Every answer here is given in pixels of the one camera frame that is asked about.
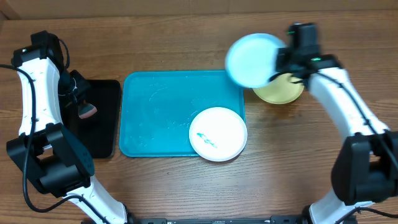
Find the wooden table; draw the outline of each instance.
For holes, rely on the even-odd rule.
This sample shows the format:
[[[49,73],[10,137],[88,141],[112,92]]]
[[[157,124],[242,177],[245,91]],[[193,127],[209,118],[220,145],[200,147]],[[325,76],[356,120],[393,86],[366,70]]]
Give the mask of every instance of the wooden table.
[[[391,129],[398,129],[398,12],[290,12],[220,16],[117,17],[0,22],[0,63],[48,30],[63,39],[71,69],[87,79],[117,79],[134,71],[224,68],[231,44],[267,32],[287,41],[294,21],[317,22],[325,53],[336,54],[365,102]],[[0,223],[79,223],[86,218],[66,203],[40,214],[22,196],[22,174],[6,154],[21,124],[21,84],[0,71]],[[95,161],[96,176],[136,216],[165,218],[268,217],[297,214],[330,189],[330,172],[341,148],[338,132],[308,94],[289,105],[270,105],[245,92],[248,144],[233,162],[196,158],[131,159],[119,149]],[[33,203],[58,199],[30,186]],[[391,198],[374,208],[396,213]],[[364,212],[360,223],[394,223]]]

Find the wood grain surface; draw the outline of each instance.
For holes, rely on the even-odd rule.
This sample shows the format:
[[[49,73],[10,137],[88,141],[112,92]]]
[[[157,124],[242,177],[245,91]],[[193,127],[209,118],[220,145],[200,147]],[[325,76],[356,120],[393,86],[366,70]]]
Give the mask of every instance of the wood grain surface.
[[[220,16],[114,17],[0,21],[0,63],[30,44],[44,29],[68,45],[71,69],[88,79],[117,79],[134,71],[223,69],[231,44],[246,34],[267,32],[287,41],[294,22],[317,22],[325,53],[336,54],[365,102],[391,129],[398,129],[398,12],[281,12]],[[66,203],[46,214],[29,210],[22,174],[6,154],[6,142],[21,124],[21,84],[0,71],[0,223],[79,223],[86,218]],[[297,214],[330,189],[330,172],[341,148],[338,132],[307,93],[288,105],[270,105],[245,92],[249,139],[227,163],[196,158],[131,159],[119,151],[95,161],[108,192],[139,218],[268,217]],[[58,199],[30,186],[33,203]],[[398,200],[375,205],[398,211]],[[360,223],[396,223],[364,212]]]
[[[0,9],[1,1],[10,19],[398,9],[396,0],[0,0]]]

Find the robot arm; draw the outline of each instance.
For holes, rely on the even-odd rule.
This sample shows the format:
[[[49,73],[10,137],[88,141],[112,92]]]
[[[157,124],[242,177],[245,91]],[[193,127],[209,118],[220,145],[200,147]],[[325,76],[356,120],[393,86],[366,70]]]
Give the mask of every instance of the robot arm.
[[[378,120],[358,95],[354,86],[349,81],[348,73],[345,69],[337,67],[324,68],[319,70],[319,72],[344,84],[346,89],[354,96],[354,99],[358,102],[358,105],[362,108],[378,134],[382,134],[388,129],[384,123]],[[342,88],[317,73],[312,74],[309,79],[308,87],[310,94],[322,104],[339,130],[343,141],[348,136],[354,136],[355,133],[361,133],[362,135],[374,134],[369,126],[364,123],[364,118],[353,104],[352,99]]]
[[[397,195],[398,170],[392,161],[398,158],[398,135],[390,133],[366,106],[339,61],[333,55],[321,55],[315,24],[294,24],[289,34],[291,44],[279,49],[276,70],[302,79],[343,140],[331,173],[333,188],[306,207],[303,217],[312,224],[340,222],[357,207]],[[370,153],[380,160],[370,162]]]
[[[132,224],[127,208],[116,201],[98,182],[87,148],[62,124],[60,100],[64,105],[79,104],[90,85],[73,71],[69,74],[57,36],[46,31],[31,35],[32,45],[14,52],[12,64],[34,81],[36,99],[35,130],[32,127],[32,93],[27,77],[18,72],[22,83],[23,118],[17,139],[7,142],[7,153],[24,170],[26,140],[33,135],[26,177],[42,194],[68,198],[95,223]],[[53,148],[53,155],[37,156]]]

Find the black mat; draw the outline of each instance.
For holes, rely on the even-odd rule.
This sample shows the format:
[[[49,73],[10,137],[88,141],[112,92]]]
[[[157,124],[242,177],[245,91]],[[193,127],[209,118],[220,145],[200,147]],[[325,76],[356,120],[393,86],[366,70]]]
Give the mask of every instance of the black mat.
[[[121,87],[117,80],[88,80],[92,89],[86,101],[97,107],[90,118],[80,119],[77,106],[61,110],[63,125],[89,150],[93,158],[110,158],[114,154],[119,123]]]

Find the blue stain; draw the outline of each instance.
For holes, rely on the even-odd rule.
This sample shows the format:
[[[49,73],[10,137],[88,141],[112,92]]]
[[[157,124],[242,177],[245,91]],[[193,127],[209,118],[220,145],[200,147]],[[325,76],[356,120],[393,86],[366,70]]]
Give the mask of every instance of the blue stain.
[[[201,138],[205,141],[205,143],[211,144],[211,146],[217,148],[216,144],[212,143],[212,142],[210,141],[210,139],[208,139],[204,134],[197,133],[197,135],[198,135],[199,137],[201,137]]]

